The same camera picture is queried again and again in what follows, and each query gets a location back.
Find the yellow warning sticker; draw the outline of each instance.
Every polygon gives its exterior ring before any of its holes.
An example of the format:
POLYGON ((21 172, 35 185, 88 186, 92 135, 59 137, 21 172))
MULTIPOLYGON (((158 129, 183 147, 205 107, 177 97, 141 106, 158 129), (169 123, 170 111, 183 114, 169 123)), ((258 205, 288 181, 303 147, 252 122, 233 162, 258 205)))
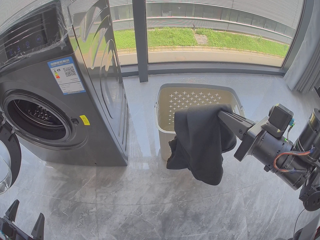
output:
POLYGON ((88 118, 87 118, 84 114, 81 115, 80 118, 82 119, 83 124, 84 124, 85 126, 89 126, 89 125, 90 125, 90 122, 89 122, 88 118))

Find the marble floor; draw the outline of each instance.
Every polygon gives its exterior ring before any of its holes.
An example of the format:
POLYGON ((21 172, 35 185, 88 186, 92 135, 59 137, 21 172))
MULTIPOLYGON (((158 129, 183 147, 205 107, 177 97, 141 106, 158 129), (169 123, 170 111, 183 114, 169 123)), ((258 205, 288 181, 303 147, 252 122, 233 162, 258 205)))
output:
MULTIPOLYGON (((239 96, 246 117, 259 120, 281 103, 294 112, 295 140, 313 108, 315 91, 291 92, 282 77, 249 74, 152 75, 124 79, 130 106, 127 167, 85 167, 43 162, 22 147, 19 177, 0 196, 0 215, 20 200, 16 225, 30 234, 39 213, 45 216, 44 238, 114 240, 274 240, 291 238, 303 210, 292 190, 253 157, 238 162, 235 149, 223 155, 218 186, 193 178, 191 172, 167 170, 159 149, 154 102, 164 83, 228 86, 239 96)), ((318 212, 303 211, 297 229, 318 212)))

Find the curtain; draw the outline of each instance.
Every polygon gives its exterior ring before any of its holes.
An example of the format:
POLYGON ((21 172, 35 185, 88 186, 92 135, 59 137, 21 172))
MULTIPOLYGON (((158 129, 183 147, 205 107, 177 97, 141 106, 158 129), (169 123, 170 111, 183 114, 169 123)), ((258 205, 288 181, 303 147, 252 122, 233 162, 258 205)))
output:
POLYGON ((320 0, 314 0, 305 38, 284 79, 290 90, 302 93, 320 86, 320 0))

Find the building facade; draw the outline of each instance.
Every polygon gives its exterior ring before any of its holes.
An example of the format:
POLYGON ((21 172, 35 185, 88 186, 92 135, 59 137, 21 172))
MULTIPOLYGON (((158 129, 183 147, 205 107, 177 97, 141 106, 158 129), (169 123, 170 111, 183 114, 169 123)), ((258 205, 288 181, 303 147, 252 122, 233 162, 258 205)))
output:
MULTIPOLYGON (((114 30, 133 29, 132 0, 109 0, 114 30)), ((146 0, 147 28, 210 28, 290 44, 303 0, 146 0)))

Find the black cloth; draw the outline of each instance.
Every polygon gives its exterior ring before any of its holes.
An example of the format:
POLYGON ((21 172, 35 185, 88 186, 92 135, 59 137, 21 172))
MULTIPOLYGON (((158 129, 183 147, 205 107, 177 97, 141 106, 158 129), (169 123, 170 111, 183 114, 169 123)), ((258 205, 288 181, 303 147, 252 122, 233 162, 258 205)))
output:
POLYGON ((194 178, 210 185, 222 179, 222 153, 237 144, 234 133, 219 119, 219 111, 232 113, 230 104, 191 106, 174 113, 176 137, 167 169, 188 168, 194 178))

